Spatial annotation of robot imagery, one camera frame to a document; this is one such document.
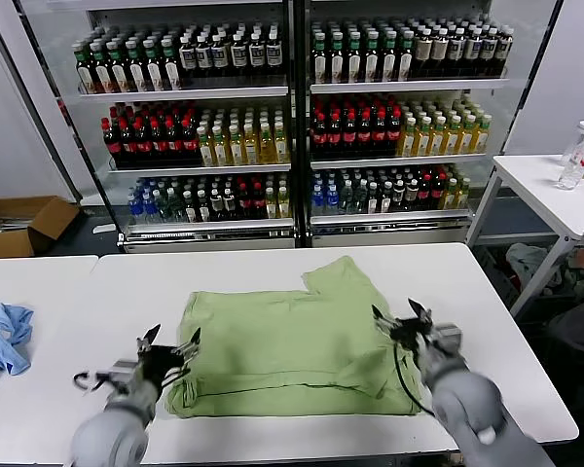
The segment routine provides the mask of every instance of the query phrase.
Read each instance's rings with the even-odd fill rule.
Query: cardboard box
[[[0,258],[27,258],[47,251],[80,209],[59,197],[0,199],[0,216],[32,218],[27,229],[0,233]]]

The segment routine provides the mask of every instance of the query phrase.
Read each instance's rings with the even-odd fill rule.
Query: water bottle
[[[134,194],[128,195],[128,206],[129,213],[132,215],[132,220],[134,224],[141,224],[144,220],[143,218],[143,205],[140,202],[140,198],[134,196]]]
[[[346,180],[340,193],[340,214],[352,213],[352,181]]]
[[[578,144],[568,162],[566,163],[565,170],[561,174],[561,178],[558,180],[557,186],[563,190],[573,190],[582,177],[584,176],[584,141]]]
[[[327,206],[325,214],[327,216],[335,216],[338,214],[338,206],[340,204],[340,197],[338,196],[338,189],[335,185],[329,185],[329,193],[327,193]]]
[[[143,209],[145,211],[145,221],[147,223],[157,224],[160,222],[158,206],[148,192],[143,193]]]
[[[565,151],[563,152],[563,157],[561,158],[561,165],[566,166],[568,160],[571,157],[571,154],[575,151],[575,148],[584,142],[584,120],[581,121],[577,126],[578,137],[577,141],[574,143],[569,144]]]
[[[313,186],[313,193],[311,194],[311,213],[314,216],[324,214],[324,194],[320,185]]]

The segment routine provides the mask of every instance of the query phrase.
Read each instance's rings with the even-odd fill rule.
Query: green t-shirt
[[[191,296],[180,324],[186,341],[201,327],[201,353],[166,401],[180,416],[413,414],[395,371],[393,345],[371,305],[384,297],[345,256],[304,274],[308,292]],[[410,352],[403,378],[419,397]]]

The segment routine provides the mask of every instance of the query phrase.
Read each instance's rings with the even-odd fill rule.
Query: black cable
[[[407,396],[409,396],[409,399],[411,399],[416,404],[416,406],[418,406],[424,412],[428,413],[429,415],[435,416],[435,413],[433,411],[430,411],[429,409],[427,409],[425,406],[423,406],[420,403],[420,401],[418,401],[418,399],[416,399],[416,396],[414,396],[411,393],[411,391],[407,387],[407,384],[405,384],[405,380],[402,378],[402,373],[400,372],[400,362],[398,360],[398,345],[397,344],[393,347],[393,358],[396,360],[396,373],[398,374],[398,379],[400,379],[400,385],[404,389]]]

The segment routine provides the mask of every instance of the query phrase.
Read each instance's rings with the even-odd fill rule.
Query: white table
[[[491,377],[517,422],[541,443],[578,429],[512,317],[460,243],[302,250],[106,256],[87,283],[85,303],[44,347],[34,395],[17,426],[0,434],[0,465],[68,460],[74,430],[101,411],[109,390],[83,397],[84,369],[135,356],[135,339],[157,323],[160,344],[176,343],[191,292],[304,289],[303,272],[348,254],[401,316],[412,297],[464,333],[473,370]],[[455,449],[432,417],[299,416],[180,419],[158,403],[145,464],[277,462]]]
[[[18,424],[27,402],[27,384],[38,375],[38,351],[63,317],[73,312],[76,291],[97,262],[96,256],[0,260],[0,302],[34,311],[30,341],[18,349],[31,362],[23,374],[0,372],[0,425]]]
[[[502,182],[508,185],[559,236],[538,271],[524,288],[510,312],[517,317],[530,299],[540,294],[552,274],[584,234],[584,180],[572,191],[556,187],[563,167],[561,156],[497,156],[465,242],[476,242]]]

